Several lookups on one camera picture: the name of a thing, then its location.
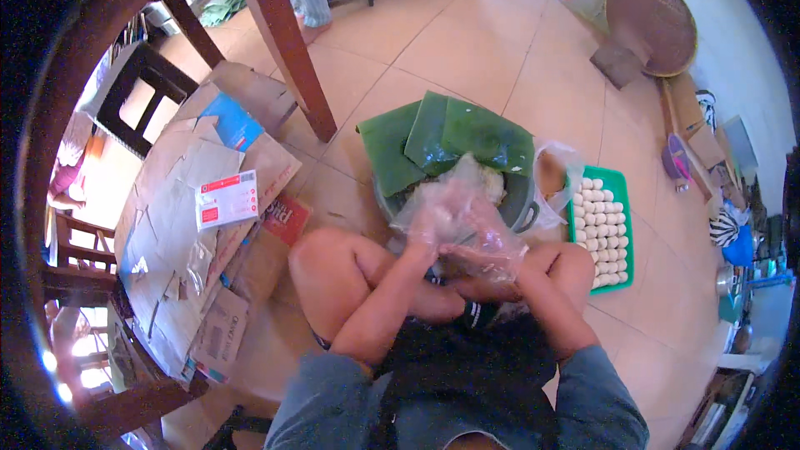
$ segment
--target tiled floor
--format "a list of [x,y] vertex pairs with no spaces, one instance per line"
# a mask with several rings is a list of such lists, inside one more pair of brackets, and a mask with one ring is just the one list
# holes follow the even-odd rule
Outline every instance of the tiled floor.
[[[642,77],[620,92],[606,83],[589,62],[596,36],[557,0],[376,0],[373,8],[351,4],[334,16],[309,52],[339,131],[321,143],[298,111],[277,136],[303,162],[289,190],[313,206],[311,227],[333,223],[386,240],[355,125],[419,100],[427,89],[563,141],[588,165],[622,171],[634,211],[635,281],[590,297],[585,318],[650,424],[650,447],[671,448],[701,398],[726,328],[717,323],[719,254],[708,239],[703,198],[696,188],[676,194],[658,162],[664,130],[655,85]],[[230,60],[280,77],[249,12],[211,34]],[[195,80],[209,72],[181,36],[163,51]],[[304,339],[307,325],[290,282],[279,285],[264,313],[273,321],[250,325],[268,333],[254,333],[248,343],[260,356],[248,360],[257,375],[243,373],[243,385],[278,400],[295,360],[276,358],[313,343]],[[278,319],[281,327],[270,325]],[[275,367],[282,372],[265,379],[265,363],[282,364]],[[165,418],[176,440],[185,436],[180,412]]]

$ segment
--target banana leaf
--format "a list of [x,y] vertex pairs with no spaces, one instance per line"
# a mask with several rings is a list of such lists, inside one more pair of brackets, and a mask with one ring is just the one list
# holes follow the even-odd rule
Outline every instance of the banana leaf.
[[403,155],[421,103],[417,101],[401,106],[355,127],[364,141],[366,155],[370,157],[378,190],[384,196],[392,196],[425,179],[425,172]]
[[442,148],[456,155],[472,152],[495,170],[530,176],[534,138],[530,132],[484,107],[448,98]]
[[458,155],[442,148],[446,111],[446,95],[426,92],[405,143],[405,156],[428,175],[444,174],[458,162]]

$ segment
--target wooden table leg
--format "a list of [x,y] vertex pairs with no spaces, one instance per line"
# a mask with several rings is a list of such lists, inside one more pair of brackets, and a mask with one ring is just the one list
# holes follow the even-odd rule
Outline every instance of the wooden table leg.
[[225,60],[225,56],[219,51],[219,47],[214,43],[200,20],[192,12],[192,8],[186,4],[186,0],[163,0],[166,7],[172,13],[175,23],[186,35],[186,39],[192,44],[200,56],[213,70],[220,61]]
[[319,85],[289,0],[247,0],[247,5],[314,134],[327,143],[336,133],[336,122]]

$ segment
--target purple container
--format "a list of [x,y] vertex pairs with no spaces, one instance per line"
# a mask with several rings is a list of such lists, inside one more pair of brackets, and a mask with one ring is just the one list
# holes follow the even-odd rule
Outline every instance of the purple container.
[[[676,135],[666,136],[666,146],[661,152],[661,162],[664,163],[666,174],[672,179],[689,179],[687,175],[689,173],[689,157],[686,156],[686,150]],[[675,162],[680,162],[680,166],[675,165]]]

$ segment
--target green tray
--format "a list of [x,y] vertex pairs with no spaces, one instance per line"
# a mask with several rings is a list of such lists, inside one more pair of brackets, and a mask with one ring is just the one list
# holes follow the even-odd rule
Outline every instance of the green tray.
[[[607,189],[614,194],[614,201],[615,202],[622,202],[622,212],[625,214],[625,236],[628,237],[628,246],[625,248],[628,251],[627,257],[625,257],[625,263],[627,263],[628,268],[625,270],[628,273],[628,281],[624,284],[616,284],[616,285],[605,285],[604,287],[593,288],[589,295],[595,294],[603,294],[613,292],[614,290],[620,290],[621,288],[627,288],[634,284],[634,230],[630,225],[630,202],[628,201],[628,185],[625,182],[625,175],[623,175],[619,171],[612,171],[609,168],[602,168],[602,167],[592,167],[591,165],[586,165],[583,171],[583,177],[588,177],[589,179],[602,179],[603,182],[603,189]],[[575,218],[575,211],[572,208],[572,199],[566,205],[566,221],[567,224],[570,226],[570,242],[575,243],[575,223],[573,219]]]

